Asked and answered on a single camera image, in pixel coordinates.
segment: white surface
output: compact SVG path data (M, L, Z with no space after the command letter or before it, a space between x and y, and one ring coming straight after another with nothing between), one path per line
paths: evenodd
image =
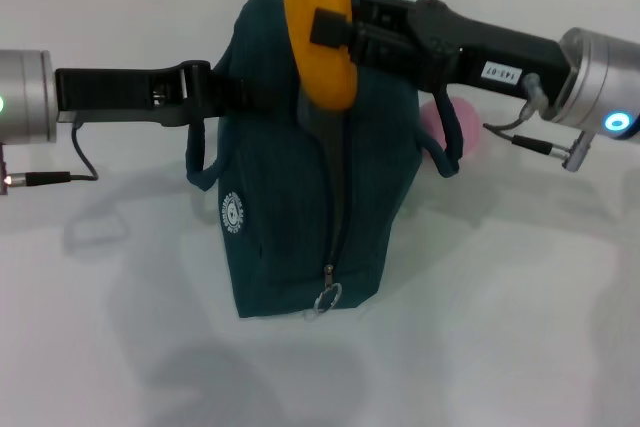
M244 1L0 0L1 47L49 48L58 67L215 61ZM551 38L640 41L640 0L444 1ZM520 108L452 92L485 120ZM67 134L9 149L10 167L81 169ZM184 180L184 130L80 137L100 182L0 202L0 425L638 425L637 146L599 139L579 174L488 136L454 179L425 163L380 293L309 323L237 319L217 194Z

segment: black cable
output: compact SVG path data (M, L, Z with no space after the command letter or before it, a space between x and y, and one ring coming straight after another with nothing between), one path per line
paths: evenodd
M494 135L497 135L498 137L500 137L501 139L504 139L508 142L511 142L513 140L513 137L505 134L504 132L502 132L504 129L503 127L505 127L504 125L491 125L491 124L482 124L482 126L487 129L489 132L491 132Z
M513 130L516 127L520 127L527 119L519 118L518 120L514 120L510 124L504 125L492 125L492 124L484 124L483 127L487 130L490 130L493 133L502 132L505 130Z
M71 180L72 181L83 180L87 182L95 182L100 178L100 176L98 175L98 171L95 169L93 164L89 162L89 159L87 159L87 156L84 155L84 152L82 152L82 149L80 148L80 144L78 143L78 130L80 130L82 125L83 125L82 123L74 122L73 127L71 128L71 142L73 143L73 148L76 150L78 157L80 157L80 160L82 160L82 162L87 167L87 169L89 169L89 172L91 172L91 175L72 175Z

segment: pink ball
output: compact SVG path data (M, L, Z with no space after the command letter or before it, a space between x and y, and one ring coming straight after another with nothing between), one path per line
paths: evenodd
M463 155L467 155L472 152L478 142L480 141L480 131L482 125L480 117L466 100L460 97L452 97L451 103L458 116L460 127L462 128L462 136L464 137L464 149ZM440 146L444 149L447 146L447 142L444 138L444 129L442 128L442 122L440 121L440 115L438 114L438 108L435 101L427 102L420 108L420 120L424 129L433 137Z

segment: fabric bag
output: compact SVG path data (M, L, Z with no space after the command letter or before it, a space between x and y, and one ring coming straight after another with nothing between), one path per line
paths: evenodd
M352 109L317 109L302 92L283 0L249 0L214 69L277 92L268 112L232 111L204 168L201 122L189 128L187 178L218 182L221 227L240 317L353 308L380 285L391 225L422 162L458 170L462 133L443 88L443 151L419 125L402 79L358 69Z

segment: bag handle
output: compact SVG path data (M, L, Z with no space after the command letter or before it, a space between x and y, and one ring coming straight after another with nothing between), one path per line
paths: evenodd
M218 132L220 135L218 139L218 158L205 169L204 122L194 122L189 125L186 153L187 180L205 192L215 185L227 169L235 150L235 136L230 132L230 129L221 128L218 129Z
M425 130L418 126L417 141L420 147L429 152L433 162L436 164L438 173L443 177L452 177L460 170L459 160L462 158L464 138L460 122L447 94L447 86L443 85L433 94L442 128L444 130L447 148L442 150L438 142Z

